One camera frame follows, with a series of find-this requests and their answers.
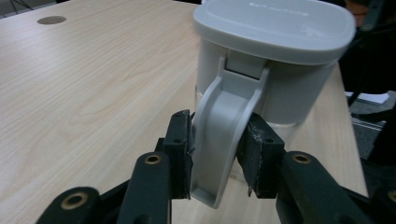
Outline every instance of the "dark floor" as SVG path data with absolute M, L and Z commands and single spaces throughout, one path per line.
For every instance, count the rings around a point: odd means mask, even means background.
M 357 100 L 349 108 L 349 111 L 355 114 L 369 114 L 392 109 L 396 102 L 396 92 L 389 91 L 388 95 L 388 100 L 383 104 Z M 373 142 L 376 139 L 376 136 L 381 131 L 385 122 L 365 122 L 352 118 L 352 124 L 355 131 L 359 152 L 361 157 L 366 159 L 373 148 Z
M 0 0 L 0 19 L 15 16 L 24 12 L 55 5 L 55 0 Z

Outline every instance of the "white handle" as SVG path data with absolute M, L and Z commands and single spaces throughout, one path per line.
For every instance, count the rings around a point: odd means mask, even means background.
M 262 98 L 270 70 L 267 63 L 261 76 L 252 78 L 226 70 L 225 64 L 226 58 L 221 57 L 218 76 L 206 90 L 193 122 L 191 195 L 213 208 L 219 207 L 239 140 Z

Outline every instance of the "wooden table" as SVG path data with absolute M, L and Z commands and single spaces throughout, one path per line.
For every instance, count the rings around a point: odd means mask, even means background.
M 171 0 L 70 1 L 0 20 L 0 220 L 33 223 L 60 193 L 101 193 L 130 178 L 194 108 L 196 5 Z M 65 17 L 57 24 L 38 20 Z M 342 186 L 366 194 L 338 70 L 288 150 L 316 156 Z M 173 201 L 173 223 L 279 222 L 273 200 L 230 179 L 213 210 Z

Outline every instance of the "white lid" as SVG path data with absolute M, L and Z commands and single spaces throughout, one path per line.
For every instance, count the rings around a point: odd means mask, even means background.
M 211 0 L 194 11 L 201 38 L 275 61 L 338 60 L 355 34 L 346 9 L 318 0 Z

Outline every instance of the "white plastic container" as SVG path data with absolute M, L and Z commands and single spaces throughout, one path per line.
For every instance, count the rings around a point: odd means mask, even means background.
M 317 0 L 211 0 L 201 37 L 191 194 L 217 208 L 251 113 L 303 122 L 355 34 L 344 8 Z

